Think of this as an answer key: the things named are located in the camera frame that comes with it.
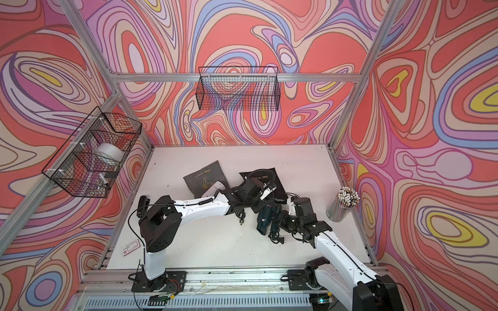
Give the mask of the metal cup of pencils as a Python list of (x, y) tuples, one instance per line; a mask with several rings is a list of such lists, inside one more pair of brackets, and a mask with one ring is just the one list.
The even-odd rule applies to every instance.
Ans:
[(355, 189), (342, 187), (326, 210), (326, 216), (333, 222), (342, 222), (359, 203), (360, 196)]

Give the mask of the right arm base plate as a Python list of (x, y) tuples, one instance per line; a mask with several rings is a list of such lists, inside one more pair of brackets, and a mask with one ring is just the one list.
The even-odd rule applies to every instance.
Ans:
[(323, 286), (319, 285), (314, 272), (306, 269), (288, 270), (286, 274), (281, 276), (280, 281), (286, 282), (290, 291), (325, 290)]

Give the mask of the dark teal hair dryer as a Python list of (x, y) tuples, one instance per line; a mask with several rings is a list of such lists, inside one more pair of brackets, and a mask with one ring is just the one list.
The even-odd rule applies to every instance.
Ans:
[(258, 233), (270, 238), (273, 244), (284, 244), (285, 239), (280, 236), (279, 217), (281, 205), (275, 202), (266, 204), (259, 212), (256, 229)]

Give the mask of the grey hair dryer pouch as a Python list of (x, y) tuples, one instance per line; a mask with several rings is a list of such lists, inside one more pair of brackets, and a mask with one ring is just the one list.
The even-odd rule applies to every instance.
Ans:
[(206, 192), (216, 181), (221, 181), (226, 189), (230, 187), (218, 161), (184, 176), (184, 181), (195, 198), (207, 196)]

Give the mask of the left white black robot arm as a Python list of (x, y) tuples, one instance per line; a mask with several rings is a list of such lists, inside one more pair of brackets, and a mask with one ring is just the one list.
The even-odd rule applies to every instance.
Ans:
[(169, 195), (160, 197), (138, 222), (145, 242), (143, 271), (147, 280), (154, 281), (165, 275), (165, 249), (172, 244), (181, 225), (243, 213), (246, 208), (257, 213), (275, 190), (273, 182), (263, 183), (255, 177), (247, 177), (241, 185), (231, 189), (213, 185), (203, 197), (193, 200), (173, 200)]

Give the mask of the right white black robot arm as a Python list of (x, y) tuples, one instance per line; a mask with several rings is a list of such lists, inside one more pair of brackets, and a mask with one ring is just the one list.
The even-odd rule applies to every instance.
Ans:
[(292, 197), (294, 215), (280, 209), (272, 224), (299, 235), (298, 241), (318, 251), (319, 258), (301, 270), (288, 270), (281, 280), (291, 291), (326, 290), (347, 310), (403, 310), (398, 284), (367, 267), (339, 240), (330, 225), (318, 220), (309, 198)]

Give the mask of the black hair dryer pouch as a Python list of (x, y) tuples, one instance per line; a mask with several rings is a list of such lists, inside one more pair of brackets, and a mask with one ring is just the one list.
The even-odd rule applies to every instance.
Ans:
[(240, 172), (239, 174), (245, 180), (247, 178), (257, 178), (265, 186), (269, 186), (273, 189), (270, 197), (273, 198), (276, 203), (287, 203), (288, 196), (275, 168), (260, 168), (252, 172)]

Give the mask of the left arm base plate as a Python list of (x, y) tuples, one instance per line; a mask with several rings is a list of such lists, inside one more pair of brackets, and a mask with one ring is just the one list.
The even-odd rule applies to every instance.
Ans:
[(187, 272), (170, 271), (163, 275), (148, 280), (145, 272), (139, 271), (131, 273), (128, 280), (132, 281), (132, 291), (134, 293), (159, 292), (168, 294), (178, 294), (184, 291)]

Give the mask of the small white label card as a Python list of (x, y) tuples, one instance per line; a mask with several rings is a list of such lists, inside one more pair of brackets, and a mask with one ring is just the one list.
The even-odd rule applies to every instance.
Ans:
[(125, 244), (121, 248), (121, 252), (122, 252), (122, 255), (125, 257), (125, 256), (130, 255), (134, 251), (139, 250), (140, 248), (141, 248), (141, 241), (140, 241), (140, 239), (136, 238), (133, 241)]

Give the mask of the silver tape roll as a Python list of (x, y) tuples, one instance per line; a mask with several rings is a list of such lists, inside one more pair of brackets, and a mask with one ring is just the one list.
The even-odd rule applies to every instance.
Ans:
[(110, 143), (101, 143), (93, 153), (104, 163), (116, 165), (121, 162), (124, 152)]

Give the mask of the white hair dryer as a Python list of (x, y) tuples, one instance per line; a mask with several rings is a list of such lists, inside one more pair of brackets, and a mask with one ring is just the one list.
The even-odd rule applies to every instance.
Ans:
[(216, 181), (211, 187), (210, 190), (213, 194), (226, 190), (225, 185), (221, 181)]

